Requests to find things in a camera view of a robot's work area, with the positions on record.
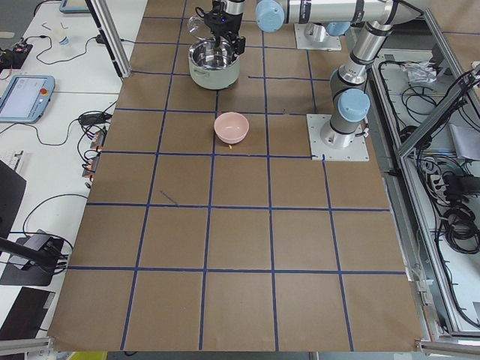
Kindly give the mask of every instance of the keyboard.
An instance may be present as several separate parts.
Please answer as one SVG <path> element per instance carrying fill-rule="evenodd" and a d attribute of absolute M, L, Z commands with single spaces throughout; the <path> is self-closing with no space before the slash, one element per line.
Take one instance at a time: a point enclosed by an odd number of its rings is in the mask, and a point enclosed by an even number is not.
<path fill-rule="evenodd" d="M 23 150 L 0 151 L 0 161 L 6 163 L 16 173 L 19 173 L 24 161 Z"/>

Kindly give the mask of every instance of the blue joint cap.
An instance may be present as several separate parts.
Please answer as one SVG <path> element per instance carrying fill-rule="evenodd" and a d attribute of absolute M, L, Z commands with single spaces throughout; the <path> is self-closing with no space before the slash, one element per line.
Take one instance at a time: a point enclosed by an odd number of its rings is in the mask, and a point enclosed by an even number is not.
<path fill-rule="evenodd" d="M 326 31 L 330 36 L 341 36 L 350 29 L 350 21 L 330 22 Z"/>
<path fill-rule="evenodd" d="M 338 101 L 338 112 L 348 122 L 360 122 L 370 109 L 370 98 L 362 90 L 349 88 Z"/>
<path fill-rule="evenodd" d="M 285 22 L 284 9 L 275 0 L 262 0 L 255 13 L 256 23 L 264 32 L 276 32 Z"/>

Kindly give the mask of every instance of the bowl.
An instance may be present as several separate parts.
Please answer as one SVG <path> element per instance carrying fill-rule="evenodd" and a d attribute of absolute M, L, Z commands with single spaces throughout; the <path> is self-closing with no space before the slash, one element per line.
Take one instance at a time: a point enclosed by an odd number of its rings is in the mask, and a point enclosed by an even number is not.
<path fill-rule="evenodd" d="M 237 112 L 225 112 L 214 123 L 218 138 L 227 144 L 240 143 L 247 136 L 248 128 L 247 118 Z"/>

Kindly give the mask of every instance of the white mounting plate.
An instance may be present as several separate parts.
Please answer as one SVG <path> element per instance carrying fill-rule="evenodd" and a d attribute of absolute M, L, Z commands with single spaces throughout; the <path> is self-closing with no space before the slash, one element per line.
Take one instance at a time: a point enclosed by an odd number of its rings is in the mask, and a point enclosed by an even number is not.
<path fill-rule="evenodd" d="M 305 50 L 326 50 L 340 51 L 342 45 L 338 36 L 326 35 L 325 40 L 321 43 L 315 43 L 305 37 L 305 28 L 308 24 L 295 24 L 295 38 L 297 40 L 297 49 Z"/>
<path fill-rule="evenodd" d="M 326 145 L 320 138 L 322 126 L 330 121 L 331 115 L 307 114 L 308 136 L 310 137 L 310 151 L 312 160 L 321 161 L 369 161 L 367 145 L 363 136 L 356 137 L 352 144 L 343 150 L 337 150 Z M 357 133 L 362 132 L 358 126 Z"/>

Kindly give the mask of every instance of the silver pot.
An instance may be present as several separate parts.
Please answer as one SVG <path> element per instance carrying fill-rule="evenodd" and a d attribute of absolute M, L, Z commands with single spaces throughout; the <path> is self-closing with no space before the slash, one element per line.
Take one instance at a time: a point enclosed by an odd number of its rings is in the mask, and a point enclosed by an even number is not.
<path fill-rule="evenodd" d="M 239 58 L 233 59 L 233 49 L 226 40 L 216 49 L 214 40 L 194 43 L 188 52 L 188 63 L 193 81 L 206 89 L 225 89 L 239 78 Z"/>

